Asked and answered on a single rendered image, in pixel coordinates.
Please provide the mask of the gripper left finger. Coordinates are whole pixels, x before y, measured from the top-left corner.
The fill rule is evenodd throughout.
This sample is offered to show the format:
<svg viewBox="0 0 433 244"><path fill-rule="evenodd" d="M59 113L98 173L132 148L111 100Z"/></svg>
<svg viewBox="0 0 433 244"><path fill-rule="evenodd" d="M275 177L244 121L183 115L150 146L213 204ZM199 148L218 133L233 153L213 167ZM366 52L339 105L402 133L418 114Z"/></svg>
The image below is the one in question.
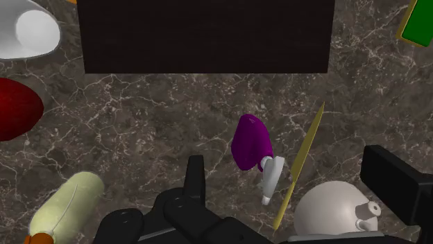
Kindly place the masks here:
<svg viewBox="0 0 433 244"><path fill-rule="evenodd" d="M205 207L205 194L204 159L192 155L183 187L160 193L146 214L109 213L92 244L237 244L237 228Z"/></svg>

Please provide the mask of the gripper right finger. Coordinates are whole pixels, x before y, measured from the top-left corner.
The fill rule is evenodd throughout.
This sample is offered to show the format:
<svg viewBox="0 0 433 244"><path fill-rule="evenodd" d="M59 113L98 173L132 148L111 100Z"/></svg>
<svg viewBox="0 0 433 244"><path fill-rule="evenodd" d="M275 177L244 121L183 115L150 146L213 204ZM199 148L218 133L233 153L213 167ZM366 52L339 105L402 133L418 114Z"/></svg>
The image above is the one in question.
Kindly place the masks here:
<svg viewBox="0 0 433 244"><path fill-rule="evenodd" d="M362 182L408 226L421 228L416 244L433 244L433 175L421 173L379 145L364 147Z"/></svg>

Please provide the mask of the white round dispenser bottle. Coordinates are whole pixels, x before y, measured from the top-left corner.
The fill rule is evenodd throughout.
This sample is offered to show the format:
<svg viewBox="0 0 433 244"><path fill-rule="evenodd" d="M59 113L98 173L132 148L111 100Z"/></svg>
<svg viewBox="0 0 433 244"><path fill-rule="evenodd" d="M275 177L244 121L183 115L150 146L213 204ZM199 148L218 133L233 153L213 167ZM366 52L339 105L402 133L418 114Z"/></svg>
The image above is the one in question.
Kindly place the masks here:
<svg viewBox="0 0 433 244"><path fill-rule="evenodd" d="M339 235L376 232L381 208L357 187L342 181L324 182L310 189L294 212L297 235Z"/></svg>

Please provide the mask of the purple spray bottle white trigger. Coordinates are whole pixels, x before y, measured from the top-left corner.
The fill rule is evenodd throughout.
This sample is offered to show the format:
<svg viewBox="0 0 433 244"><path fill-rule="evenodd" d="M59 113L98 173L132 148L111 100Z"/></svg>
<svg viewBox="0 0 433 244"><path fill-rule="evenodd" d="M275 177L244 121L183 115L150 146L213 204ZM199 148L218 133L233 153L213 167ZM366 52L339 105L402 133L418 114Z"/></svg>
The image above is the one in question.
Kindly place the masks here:
<svg viewBox="0 0 433 244"><path fill-rule="evenodd" d="M256 166L263 173L262 204L268 205L280 179L285 159L273 154L269 132L260 119L252 114L240 117L231 153L239 169L249 171Z"/></svg>

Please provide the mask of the yellow knife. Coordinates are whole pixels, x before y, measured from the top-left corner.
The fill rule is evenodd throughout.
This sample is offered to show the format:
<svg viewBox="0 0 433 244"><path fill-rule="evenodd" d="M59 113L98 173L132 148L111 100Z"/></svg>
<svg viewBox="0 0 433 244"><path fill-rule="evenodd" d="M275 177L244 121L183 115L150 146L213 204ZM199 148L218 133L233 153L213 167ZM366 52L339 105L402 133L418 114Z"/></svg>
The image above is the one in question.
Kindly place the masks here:
<svg viewBox="0 0 433 244"><path fill-rule="evenodd" d="M292 183L289 186L287 193L285 194L285 198L282 201L282 204L280 205L280 209L278 211L277 216L274 218L273 229L275 231L279 228L280 223L281 223L283 216L285 214L285 211L288 207L289 201L291 199L295 185L296 185L297 180L299 178L300 172L302 171L303 165L304 165L305 160L308 156L312 142L315 138L316 131L318 130L319 124L321 122L324 107L325 107L325 103L322 103L318 112L316 113L316 116L314 117L314 120L312 121L312 124L311 124L309 130L307 131L307 134L305 135L305 138L304 138L304 140L301 144L301 147L298 151L298 154L296 155L296 158L295 158L295 160L291 166L290 173L292 176Z"/></svg>

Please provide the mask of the pale green bottle orange cap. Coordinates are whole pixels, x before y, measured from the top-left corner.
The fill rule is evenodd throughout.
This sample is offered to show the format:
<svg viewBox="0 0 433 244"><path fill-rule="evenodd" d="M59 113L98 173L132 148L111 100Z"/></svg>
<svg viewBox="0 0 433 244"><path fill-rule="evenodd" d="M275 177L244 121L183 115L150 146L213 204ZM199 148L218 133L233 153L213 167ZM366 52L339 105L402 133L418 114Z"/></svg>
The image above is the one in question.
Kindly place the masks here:
<svg viewBox="0 0 433 244"><path fill-rule="evenodd" d="M69 244L103 192L98 175L87 171L74 174L34 213L24 244Z"/></svg>

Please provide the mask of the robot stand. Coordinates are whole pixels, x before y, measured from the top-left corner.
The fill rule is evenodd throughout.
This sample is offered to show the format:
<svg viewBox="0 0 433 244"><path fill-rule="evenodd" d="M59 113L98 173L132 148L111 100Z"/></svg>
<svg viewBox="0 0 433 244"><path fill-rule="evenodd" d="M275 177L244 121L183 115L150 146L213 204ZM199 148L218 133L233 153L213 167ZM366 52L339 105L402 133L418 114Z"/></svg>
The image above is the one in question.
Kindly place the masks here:
<svg viewBox="0 0 433 244"><path fill-rule="evenodd" d="M77 0L87 73L325 73L336 0Z"/></svg>

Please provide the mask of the green book yellow edge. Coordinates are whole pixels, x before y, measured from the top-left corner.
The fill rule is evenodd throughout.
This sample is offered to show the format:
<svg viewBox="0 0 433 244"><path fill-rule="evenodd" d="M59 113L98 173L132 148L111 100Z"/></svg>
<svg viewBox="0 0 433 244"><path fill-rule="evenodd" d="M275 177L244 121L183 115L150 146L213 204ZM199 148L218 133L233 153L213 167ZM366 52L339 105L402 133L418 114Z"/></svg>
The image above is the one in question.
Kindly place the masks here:
<svg viewBox="0 0 433 244"><path fill-rule="evenodd" d="M433 39L433 0L411 0L400 22L396 38L419 47Z"/></svg>

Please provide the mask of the dark red round object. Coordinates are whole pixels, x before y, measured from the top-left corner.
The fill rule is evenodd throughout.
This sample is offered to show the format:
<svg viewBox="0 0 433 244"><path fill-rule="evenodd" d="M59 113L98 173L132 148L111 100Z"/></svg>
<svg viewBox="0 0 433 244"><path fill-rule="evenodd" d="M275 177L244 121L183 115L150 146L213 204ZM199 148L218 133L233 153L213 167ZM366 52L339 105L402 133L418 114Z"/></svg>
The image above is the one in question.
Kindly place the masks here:
<svg viewBox="0 0 433 244"><path fill-rule="evenodd" d="M10 141L30 131L43 111L41 98L31 88L0 78L0 141Z"/></svg>

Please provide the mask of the white cup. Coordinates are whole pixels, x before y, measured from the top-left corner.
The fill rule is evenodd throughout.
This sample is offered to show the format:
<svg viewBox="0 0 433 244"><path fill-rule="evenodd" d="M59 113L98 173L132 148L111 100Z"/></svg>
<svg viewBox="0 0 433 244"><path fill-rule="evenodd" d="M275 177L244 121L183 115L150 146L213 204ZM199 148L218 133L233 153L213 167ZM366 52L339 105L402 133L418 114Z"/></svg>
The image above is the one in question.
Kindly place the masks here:
<svg viewBox="0 0 433 244"><path fill-rule="evenodd" d="M0 0L0 60L34 58L61 40L56 18L32 0Z"/></svg>

